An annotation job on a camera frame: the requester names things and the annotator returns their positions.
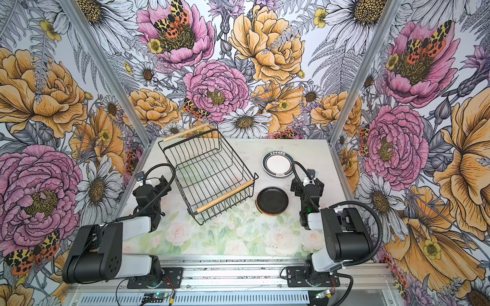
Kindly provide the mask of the orange plate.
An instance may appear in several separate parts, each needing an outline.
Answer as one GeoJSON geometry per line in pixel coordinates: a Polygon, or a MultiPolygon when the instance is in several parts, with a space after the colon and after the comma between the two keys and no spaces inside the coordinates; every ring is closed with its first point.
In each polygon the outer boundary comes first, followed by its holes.
{"type": "Polygon", "coordinates": [[[284,209],[284,210],[279,210],[277,212],[275,212],[275,211],[269,212],[269,211],[261,209],[260,207],[257,207],[257,209],[261,214],[268,215],[268,216],[278,216],[278,215],[283,214],[287,210],[287,209],[284,209]]]}

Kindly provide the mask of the black wire dish rack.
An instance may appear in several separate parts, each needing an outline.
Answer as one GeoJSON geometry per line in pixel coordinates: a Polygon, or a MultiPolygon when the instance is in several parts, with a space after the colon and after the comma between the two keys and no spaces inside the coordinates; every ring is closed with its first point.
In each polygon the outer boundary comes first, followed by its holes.
{"type": "Polygon", "coordinates": [[[167,162],[176,169],[179,192],[188,213],[200,226],[253,196],[259,176],[249,169],[218,128],[205,127],[185,138],[160,140],[158,145],[167,162]],[[196,213],[199,207],[250,180],[255,181],[250,187],[196,213]]]}

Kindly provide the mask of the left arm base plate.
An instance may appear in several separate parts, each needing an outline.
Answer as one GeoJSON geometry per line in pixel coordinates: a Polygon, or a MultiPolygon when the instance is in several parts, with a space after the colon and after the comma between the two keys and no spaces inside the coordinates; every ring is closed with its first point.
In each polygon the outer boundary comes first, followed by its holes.
{"type": "Polygon", "coordinates": [[[179,289],[182,281],[183,268],[164,267],[157,274],[131,277],[128,289],[179,289]]]}

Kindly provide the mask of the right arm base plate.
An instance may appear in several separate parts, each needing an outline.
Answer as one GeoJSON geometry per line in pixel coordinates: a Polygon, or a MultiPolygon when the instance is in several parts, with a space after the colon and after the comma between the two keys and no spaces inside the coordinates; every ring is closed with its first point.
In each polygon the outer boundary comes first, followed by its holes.
{"type": "Polygon", "coordinates": [[[304,266],[286,266],[280,276],[288,283],[289,288],[305,287],[338,287],[339,278],[327,272],[308,272],[304,266]]]}

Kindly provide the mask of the white plate red green band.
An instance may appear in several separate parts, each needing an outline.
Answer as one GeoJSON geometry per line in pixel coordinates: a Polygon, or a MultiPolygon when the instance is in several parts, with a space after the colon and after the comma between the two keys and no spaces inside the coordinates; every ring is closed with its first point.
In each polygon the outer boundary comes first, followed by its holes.
{"type": "Polygon", "coordinates": [[[262,159],[264,172],[274,179],[286,179],[293,175],[293,158],[283,151],[271,151],[262,159]]]}

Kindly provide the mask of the black plate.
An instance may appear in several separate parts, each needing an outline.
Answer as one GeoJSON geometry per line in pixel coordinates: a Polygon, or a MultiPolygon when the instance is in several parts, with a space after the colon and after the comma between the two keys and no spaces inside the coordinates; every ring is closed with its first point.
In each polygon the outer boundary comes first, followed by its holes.
{"type": "Polygon", "coordinates": [[[256,197],[256,207],[269,212],[277,212],[288,208],[289,199],[286,192],[279,187],[267,187],[256,197]]]}

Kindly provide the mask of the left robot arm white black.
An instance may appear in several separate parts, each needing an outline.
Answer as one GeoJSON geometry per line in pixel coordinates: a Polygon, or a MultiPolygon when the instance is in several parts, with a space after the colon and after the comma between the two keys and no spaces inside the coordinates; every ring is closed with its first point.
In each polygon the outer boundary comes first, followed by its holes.
{"type": "Polygon", "coordinates": [[[134,279],[150,287],[163,280],[163,270],[156,256],[123,252],[123,242],[151,233],[158,228],[164,213],[160,201],[171,187],[161,176],[157,184],[142,180],[133,191],[137,200],[136,213],[114,222],[81,227],[71,246],[62,270],[68,284],[90,284],[112,279],[134,279]]]}

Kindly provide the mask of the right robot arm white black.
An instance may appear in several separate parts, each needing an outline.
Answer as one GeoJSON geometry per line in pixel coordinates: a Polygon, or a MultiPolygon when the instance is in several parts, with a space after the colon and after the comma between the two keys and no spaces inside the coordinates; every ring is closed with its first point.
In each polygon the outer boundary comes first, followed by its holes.
{"type": "Polygon", "coordinates": [[[303,266],[288,266],[288,287],[326,287],[339,285],[335,272],[350,263],[360,265],[376,254],[375,247],[356,209],[367,206],[356,201],[342,201],[321,208],[324,184],[308,173],[304,180],[293,171],[291,191],[301,200],[299,219],[308,231],[322,232],[324,246],[311,253],[303,266]]]}

